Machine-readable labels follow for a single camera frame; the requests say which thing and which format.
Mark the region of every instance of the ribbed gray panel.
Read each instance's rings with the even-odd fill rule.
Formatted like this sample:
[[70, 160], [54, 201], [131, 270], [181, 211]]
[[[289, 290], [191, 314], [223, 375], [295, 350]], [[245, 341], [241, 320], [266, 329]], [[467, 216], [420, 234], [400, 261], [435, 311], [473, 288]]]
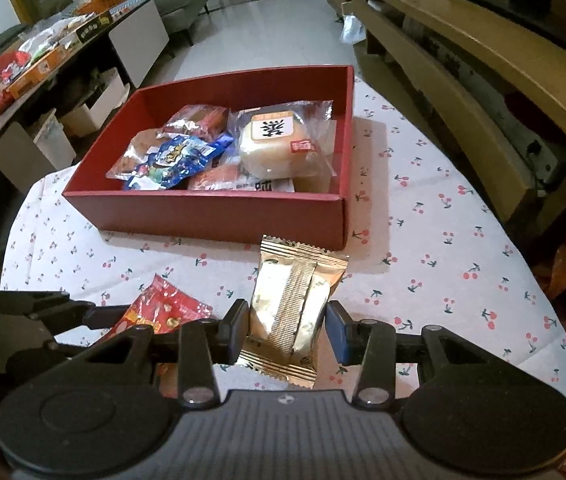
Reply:
[[[13, 477], [34, 479], [21, 472]], [[108, 480], [466, 478], [477, 477], [430, 462], [389, 415], [352, 408], [340, 391], [234, 391], [220, 408], [183, 416], [156, 453]]]

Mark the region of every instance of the blue candy packet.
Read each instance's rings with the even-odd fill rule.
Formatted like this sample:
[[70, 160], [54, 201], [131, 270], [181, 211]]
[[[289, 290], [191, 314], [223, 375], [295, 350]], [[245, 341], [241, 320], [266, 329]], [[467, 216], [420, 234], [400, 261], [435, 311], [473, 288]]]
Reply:
[[170, 189], [184, 178], [203, 171], [207, 163], [221, 155], [233, 141], [228, 133], [210, 143], [198, 137], [176, 135], [151, 154], [147, 162], [136, 167], [123, 189]]

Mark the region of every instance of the cherry print tablecloth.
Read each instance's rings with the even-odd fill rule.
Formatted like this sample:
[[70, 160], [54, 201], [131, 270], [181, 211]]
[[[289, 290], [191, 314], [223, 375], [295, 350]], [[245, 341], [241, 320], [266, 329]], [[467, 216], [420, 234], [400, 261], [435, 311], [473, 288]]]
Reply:
[[[355, 319], [382, 319], [401, 332], [443, 325], [566, 396], [565, 331], [494, 215], [386, 100], [360, 80], [354, 97], [350, 264], [334, 298]], [[217, 317], [251, 297], [258, 246], [99, 232], [61, 197], [73, 171], [30, 190], [12, 226], [1, 288], [124, 304], [158, 273]], [[79, 327], [57, 339], [86, 346], [101, 334]], [[223, 393], [287, 386], [241, 367], [216, 366], [216, 377]], [[323, 334], [316, 387], [351, 391], [355, 381], [355, 367], [338, 366]], [[397, 393], [417, 385], [415, 366], [399, 365]]]

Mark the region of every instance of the gray armchair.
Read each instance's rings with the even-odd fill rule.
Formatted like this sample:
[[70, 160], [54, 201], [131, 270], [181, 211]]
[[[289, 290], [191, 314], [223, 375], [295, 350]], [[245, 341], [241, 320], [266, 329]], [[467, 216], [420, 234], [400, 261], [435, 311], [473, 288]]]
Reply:
[[190, 46], [194, 45], [189, 27], [194, 23], [201, 9], [205, 8], [205, 12], [209, 14], [207, 0], [154, 0], [154, 2], [167, 33], [171, 35], [182, 32]]

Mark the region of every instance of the gold foil packet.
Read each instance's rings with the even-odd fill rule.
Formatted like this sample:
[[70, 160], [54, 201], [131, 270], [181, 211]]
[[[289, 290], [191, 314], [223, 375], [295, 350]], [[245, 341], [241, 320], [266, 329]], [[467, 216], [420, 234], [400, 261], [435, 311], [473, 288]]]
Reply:
[[237, 364], [311, 388], [325, 305], [347, 266], [346, 256], [263, 236], [250, 332]]

